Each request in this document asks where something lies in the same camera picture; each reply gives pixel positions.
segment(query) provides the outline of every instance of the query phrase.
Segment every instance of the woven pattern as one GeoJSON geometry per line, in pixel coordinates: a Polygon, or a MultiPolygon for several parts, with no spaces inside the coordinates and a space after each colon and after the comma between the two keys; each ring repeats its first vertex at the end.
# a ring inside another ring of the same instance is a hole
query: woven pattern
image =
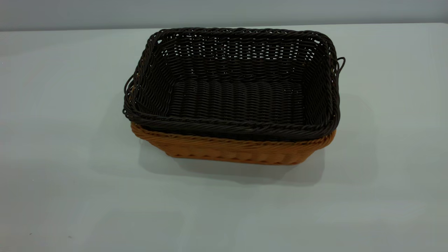
{"type": "Polygon", "coordinates": [[[312,141],[257,142],[211,137],[166,134],[145,130],[131,123],[134,134],[172,157],[208,159],[218,161],[295,165],[302,163],[314,151],[329,145],[336,131],[312,141]]]}
{"type": "Polygon", "coordinates": [[[161,30],[125,86],[123,112],[164,133],[318,139],[339,122],[342,67],[331,40],[315,31],[161,30]]]}

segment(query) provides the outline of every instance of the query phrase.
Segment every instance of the basket bottom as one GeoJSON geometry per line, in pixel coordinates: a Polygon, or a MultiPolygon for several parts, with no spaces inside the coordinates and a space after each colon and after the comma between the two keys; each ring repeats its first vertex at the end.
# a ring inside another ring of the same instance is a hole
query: basket bottom
{"type": "Polygon", "coordinates": [[[300,82],[189,79],[174,85],[169,115],[304,124],[305,106],[300,82]]]}

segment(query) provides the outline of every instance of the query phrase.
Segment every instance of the white background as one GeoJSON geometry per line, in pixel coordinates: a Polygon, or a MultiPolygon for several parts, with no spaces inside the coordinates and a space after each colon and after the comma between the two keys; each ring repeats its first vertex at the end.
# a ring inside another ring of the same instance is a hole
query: white background
{"type": "Polygon", "coordinates": [[[1,0],[0,30],[448,22],[447,0],[1,0]]]}
{"type": "Polygon", "coordinates": [[[157,29],[0,33],[0,251],[448,251],[448,25],[277,28],[347,58],[336,138],[297,166],[135,137],[123,86],[157,29]]]}

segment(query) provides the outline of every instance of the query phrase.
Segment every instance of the stacked baskets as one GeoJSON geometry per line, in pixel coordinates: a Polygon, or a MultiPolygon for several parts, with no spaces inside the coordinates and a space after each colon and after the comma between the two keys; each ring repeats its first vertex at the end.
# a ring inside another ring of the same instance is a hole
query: stacked baskets
{"type": "Polygon", "coordinates": [[[335,136],[337,60],[315,31],[161,30],[125,85],[123,113],[173,157],[293,165],[335,136]]]}

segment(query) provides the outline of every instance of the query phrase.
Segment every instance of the tan wicker basket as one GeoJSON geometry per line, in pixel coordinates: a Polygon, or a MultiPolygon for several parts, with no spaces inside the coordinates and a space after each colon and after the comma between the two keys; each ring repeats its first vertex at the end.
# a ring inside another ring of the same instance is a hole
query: tan wicker basket
{"type": "Polygon", "coordinates": [[[314,151],[329,145],[330,135],[302,142],[257,142],[212,137],[166,134],[143,129],[131,123],[134,134],[172,157],[196,158],[263,165],[295,165],[314,151]]]}

